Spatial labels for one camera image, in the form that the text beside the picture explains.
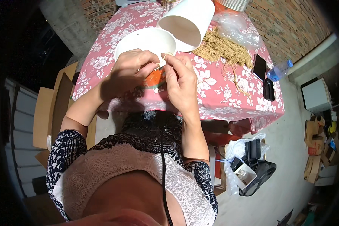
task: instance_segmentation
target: smartphone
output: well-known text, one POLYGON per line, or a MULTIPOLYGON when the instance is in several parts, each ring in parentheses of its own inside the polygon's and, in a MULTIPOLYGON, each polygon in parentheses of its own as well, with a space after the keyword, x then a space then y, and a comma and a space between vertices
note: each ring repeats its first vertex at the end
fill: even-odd
POLYGON ((252 69, 252 73, 262 82, 265 81, 266 61, 258 54, 255 54, 254 68, 252 69))

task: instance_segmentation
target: black bag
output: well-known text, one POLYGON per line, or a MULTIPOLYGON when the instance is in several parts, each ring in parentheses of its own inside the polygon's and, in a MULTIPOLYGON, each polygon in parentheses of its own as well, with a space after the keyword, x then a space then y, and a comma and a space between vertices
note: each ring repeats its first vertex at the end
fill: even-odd
POLYGON ((239 190, 240 196, 252 196, 260 186, 271 177, 276 170, 276 164, 267 161, 252 161, 250 168, 256 173, 256 178, 244 190, 239 190))

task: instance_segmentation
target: floral tablecloth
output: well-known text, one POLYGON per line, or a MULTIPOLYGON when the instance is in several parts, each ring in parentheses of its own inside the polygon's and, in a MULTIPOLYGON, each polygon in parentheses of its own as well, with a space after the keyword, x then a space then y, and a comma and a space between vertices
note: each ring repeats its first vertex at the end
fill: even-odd
MULTIPOLYGON (((159 18, 166 12, 158 2, 139 2, 120 8, 94 42, 79 74, 73 99, 77 100, 109 75, 114 65, 114 50, 122 38, 134 30, 156 27, 159 18)), ((248 27, 244 32, 257 33, 248 17, 246 20, 248 27)), ((273 67, 264 44, 261 48, 248 52, 252 59, 257 53, 266 60, 269 68, 273 67)), ((177 52, 176 55, 186 55, 193 61, 198 77, 197 102, 201 119, 237 121, 248 118, 252 124, 252 133, 255 133, 284 115, 279 82, 274 83, 276 99, 269 102, 263 97, 262 82, 246 66, 238 66, 235 70, 237 83, 251 94, 249 98, 236 88, 232 71, 222 75, 223 60, 211 62, 187 52, 177 52)), ((121 98, 102 105, 100 109, 127 112, 167 110, 178 113, 168 100, 165 84, 154 89, 136 88, 121 98)))

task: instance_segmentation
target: white plastic bag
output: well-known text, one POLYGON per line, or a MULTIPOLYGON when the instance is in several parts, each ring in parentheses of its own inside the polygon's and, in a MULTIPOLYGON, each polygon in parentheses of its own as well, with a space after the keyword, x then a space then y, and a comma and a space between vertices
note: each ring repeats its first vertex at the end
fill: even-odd
POLYGON ((244 12, 221 12, 215 14, 212 20, 218 23, 220 35, 248 50, 254 50, 262 46, 262 39, 254 26, 247 25, 247 18, 244 12))
MULTIPOLYGON (((236 158, 240 159, 242 161, 242 157, 245 155, 245 143, 256 140, 256 139, 264 139, 266 137, 266 133, 258 133, 256 136, 250 138, 250 139, 239 139, 237 141, 230 141, 225 146, 225 158, 226 160, 223 161, 223 166, 226 173, 226 192, 229 195, 235 195, 239 192, 239 188, 235 181, 235 173, 231 169, 231 162, 236 158)), ((261 158, 263 159, 264 154, 266 151, 268 151, 270 148, 269 145, 261 143, 261 158)))

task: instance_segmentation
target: pink lace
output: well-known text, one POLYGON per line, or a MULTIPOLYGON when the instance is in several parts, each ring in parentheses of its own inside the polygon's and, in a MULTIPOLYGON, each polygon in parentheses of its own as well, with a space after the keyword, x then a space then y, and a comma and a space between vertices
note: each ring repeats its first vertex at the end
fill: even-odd
MULTIPOLYGON (((215 212, 193 173, 183 169, 169 155, 164 156, 166 189, 181 205, 186 224, 212 225, 215 212)), ((128 144, 88 151, 79 156, 60 176, 53 195, 71 219, 80 219, 88 200, 100 185, 112 177, 133 170, 144 170, 162 184, 161 154, 139 151, 128 144)))

